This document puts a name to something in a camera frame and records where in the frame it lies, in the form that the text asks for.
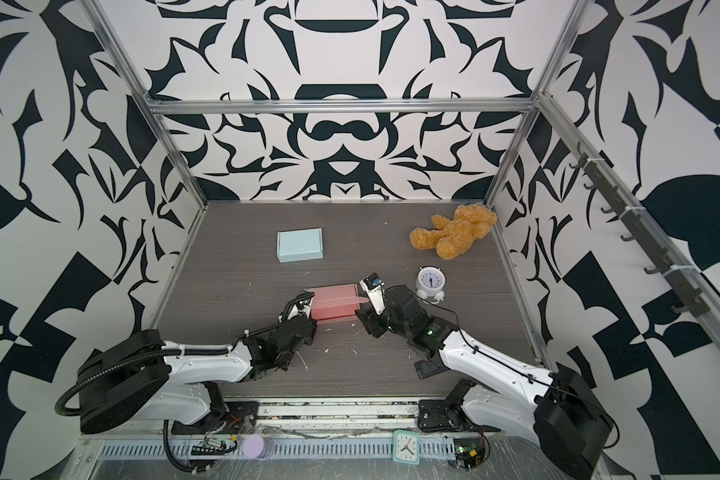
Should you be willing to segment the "light blue paper box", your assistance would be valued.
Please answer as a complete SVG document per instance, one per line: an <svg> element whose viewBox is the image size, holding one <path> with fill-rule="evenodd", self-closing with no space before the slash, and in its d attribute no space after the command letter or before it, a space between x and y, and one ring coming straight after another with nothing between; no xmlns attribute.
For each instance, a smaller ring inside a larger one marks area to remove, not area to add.
<svg viewBox="0 0 720 480"><path fill-rule="evenodd" d="M277 233L277 258L280 263L317 260L324 257L321 228Z"/></svg>

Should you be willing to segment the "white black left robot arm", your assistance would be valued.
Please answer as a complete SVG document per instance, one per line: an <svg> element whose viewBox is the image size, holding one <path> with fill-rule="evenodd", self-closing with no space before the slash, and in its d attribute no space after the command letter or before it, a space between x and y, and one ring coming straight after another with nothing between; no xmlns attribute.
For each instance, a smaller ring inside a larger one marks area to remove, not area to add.
<svg viewBox="0 0 720 480"><path fill-rule="evenodd" d="M220 432L236 419L221 384L287 370L298 350L314 340L313 297L300 292L274 325L230 344L187 345L162 339L156 329L139 331L85 362L54 411L78 418L84 434L103 433L132 419L160 420L165 449L174 424L204 435Z"/></svg>

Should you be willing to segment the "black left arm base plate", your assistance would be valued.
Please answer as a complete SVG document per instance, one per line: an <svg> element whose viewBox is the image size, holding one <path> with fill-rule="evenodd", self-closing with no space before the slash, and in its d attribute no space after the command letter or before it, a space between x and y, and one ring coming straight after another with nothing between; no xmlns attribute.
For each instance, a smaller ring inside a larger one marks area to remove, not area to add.
<svg viewBox="0 0 720 480"><path fill-rule="evenodd" d="M259 403L257 401L226 402L225 407L212 407L197 422L185 425L174 422L170 427L173 435L238 434L248 426L255 426Z"/></svg>

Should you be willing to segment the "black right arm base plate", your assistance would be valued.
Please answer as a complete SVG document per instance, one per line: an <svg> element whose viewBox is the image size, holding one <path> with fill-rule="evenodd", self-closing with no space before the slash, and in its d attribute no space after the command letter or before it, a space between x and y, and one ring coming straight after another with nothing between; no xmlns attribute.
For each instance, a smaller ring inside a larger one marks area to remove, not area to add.
<svg viewBox="0 0 720 480"><path fill-rule="evenodd" d="M472 421L461 406L446 399L425 399L418 402L416 425L425 433L499 432L500 429Z"/></svg>

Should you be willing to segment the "pink paper box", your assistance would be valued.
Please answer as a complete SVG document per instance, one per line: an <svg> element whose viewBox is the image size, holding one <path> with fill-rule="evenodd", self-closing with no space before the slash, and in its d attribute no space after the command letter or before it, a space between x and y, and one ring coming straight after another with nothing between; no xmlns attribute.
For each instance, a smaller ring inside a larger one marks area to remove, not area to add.
<svg viewBox="0 0 720 480"><path fill-rule="evenodd" d="M318 323L339 323L357 319L356 311L368 301L360 295L356 284L310 289L314 294L311 317Z"/></svg>

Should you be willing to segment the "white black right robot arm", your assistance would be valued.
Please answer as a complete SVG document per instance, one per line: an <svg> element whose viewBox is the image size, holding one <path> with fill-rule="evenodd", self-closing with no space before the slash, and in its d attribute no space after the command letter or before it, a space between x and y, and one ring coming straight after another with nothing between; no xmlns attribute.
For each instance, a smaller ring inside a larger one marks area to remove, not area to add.
<svg viewBox="0 0 720 480"><path fill-rule="evenodd" d="M457 322L427 312L404 285L385 287L371 275L359 283L367 296L356 314L375 338L393 333L419 356L420 379L447 371L466 375L450 395L454 416L535 445L563 473L595 473L615 420L576 371L551 371L510 357L468 334Z"/></svg>

